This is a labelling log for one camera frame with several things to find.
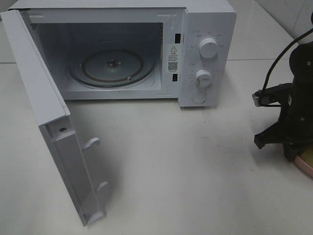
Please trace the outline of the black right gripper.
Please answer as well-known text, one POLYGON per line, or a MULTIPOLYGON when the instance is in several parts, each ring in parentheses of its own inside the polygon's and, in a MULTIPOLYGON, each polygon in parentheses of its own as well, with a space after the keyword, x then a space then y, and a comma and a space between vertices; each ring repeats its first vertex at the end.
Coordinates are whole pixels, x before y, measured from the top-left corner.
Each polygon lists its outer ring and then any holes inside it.
POLYGON ((254 136, 259 149, 266 144, 284 143, 285 158, 294 162, 313 142, 313 85, 285 83, 278 85, 282 98, 279 123, 254 136))

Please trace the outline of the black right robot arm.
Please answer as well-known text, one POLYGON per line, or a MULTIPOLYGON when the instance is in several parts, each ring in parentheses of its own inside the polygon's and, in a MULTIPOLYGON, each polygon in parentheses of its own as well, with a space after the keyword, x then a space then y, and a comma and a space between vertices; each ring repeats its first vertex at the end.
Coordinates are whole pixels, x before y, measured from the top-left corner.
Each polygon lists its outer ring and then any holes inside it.
POLYGON ((257 107, 278 102, 278 121, 255 135, 258 148, 280 143, 285 158, 293 162, 313 142, 313 45, 299 45, 290 55, 289 65, 294 76, 291 83, 280 84, 252 97, 257 107))

